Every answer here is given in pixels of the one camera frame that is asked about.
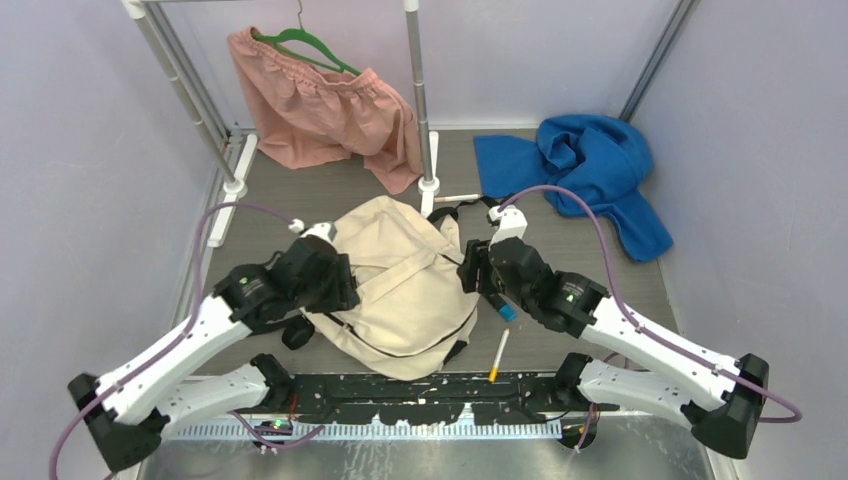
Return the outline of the black blue highlighter marker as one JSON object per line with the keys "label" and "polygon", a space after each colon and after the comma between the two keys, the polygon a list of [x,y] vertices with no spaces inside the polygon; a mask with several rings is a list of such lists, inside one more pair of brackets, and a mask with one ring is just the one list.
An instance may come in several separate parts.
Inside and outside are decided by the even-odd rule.
{"label": "black blue highlighter marker", "polygon": [[512,322],[517,317],[513,307],[501,295],[488,295],[486,300],[506,322]]}

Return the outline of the cream canvas backpack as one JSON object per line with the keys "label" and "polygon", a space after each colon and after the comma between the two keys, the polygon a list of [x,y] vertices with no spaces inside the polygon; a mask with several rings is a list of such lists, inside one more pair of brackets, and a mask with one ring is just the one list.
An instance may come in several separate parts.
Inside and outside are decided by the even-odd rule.
{"label": "cream canvas backpack", "polygon": [[411,381],[440,370],[464,349],[478,320],[478,293],[465,292],[459,210],[423,216],[388,196],[340,217],[334,246],[349,257],[359,304],[348,311],[290,319],[291,350],[320,333],[342,352],[384,376]]}

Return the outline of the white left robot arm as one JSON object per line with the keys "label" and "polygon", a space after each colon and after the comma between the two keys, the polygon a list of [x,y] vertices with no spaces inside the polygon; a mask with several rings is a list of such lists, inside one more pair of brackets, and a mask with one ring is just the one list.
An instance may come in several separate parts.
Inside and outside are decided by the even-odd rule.
{"label": "white left robot arm", "polygon": [[270,354],[236,370],[186,385],[184,379],[227,347],[302,310],[332,313],[359,302],[347,255],[336,250],[334,223],[304,227],[265,263],[234,267],[182,323],[123,366],[68,385],[91,437],[112,472],[149,457],[168,436],[232,410],[285,409],[293,380]]}

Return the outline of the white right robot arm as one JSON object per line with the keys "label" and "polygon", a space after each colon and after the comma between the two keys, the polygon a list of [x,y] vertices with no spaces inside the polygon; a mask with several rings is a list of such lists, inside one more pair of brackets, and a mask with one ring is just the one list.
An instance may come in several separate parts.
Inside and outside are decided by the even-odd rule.
{"label": "white right robot arm", "polygon": [[470,240],[458,274],[467,292],[505,296],[543,327],[603,346],[639,365],[629,371],[571,353],[555,375],[555,396],[567,410],[610,404],[663,417],[687,428],[705,447],[748,457],[765,405],[769,364],[693,343],[639,314],[588,277],[555,271],[522,236],[523,213],[489,209],[495,232]]}

